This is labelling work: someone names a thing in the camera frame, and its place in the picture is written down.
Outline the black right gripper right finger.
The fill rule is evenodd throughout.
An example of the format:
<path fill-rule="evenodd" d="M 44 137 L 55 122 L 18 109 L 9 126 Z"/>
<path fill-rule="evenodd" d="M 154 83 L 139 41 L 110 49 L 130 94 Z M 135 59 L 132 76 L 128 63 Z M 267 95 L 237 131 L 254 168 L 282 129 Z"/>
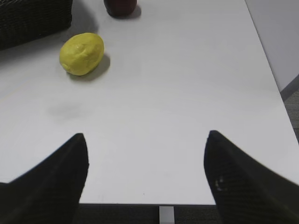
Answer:
<path fill-rule="evenodd" d="M 215 130 L 207 138 L 204 170 L 224 224 L 299 222 L 299 186 Z"/>

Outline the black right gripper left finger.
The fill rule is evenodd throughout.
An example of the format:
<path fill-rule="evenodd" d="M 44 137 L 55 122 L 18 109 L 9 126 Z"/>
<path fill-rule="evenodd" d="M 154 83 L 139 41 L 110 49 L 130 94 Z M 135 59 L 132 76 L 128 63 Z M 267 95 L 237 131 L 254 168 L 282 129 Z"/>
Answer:
<path fill-rule="evenodd" d="M 37 166 L 0 185 L 2 224 L 71 224 L 88 174 L 88 150 L 77 133 Z"/>

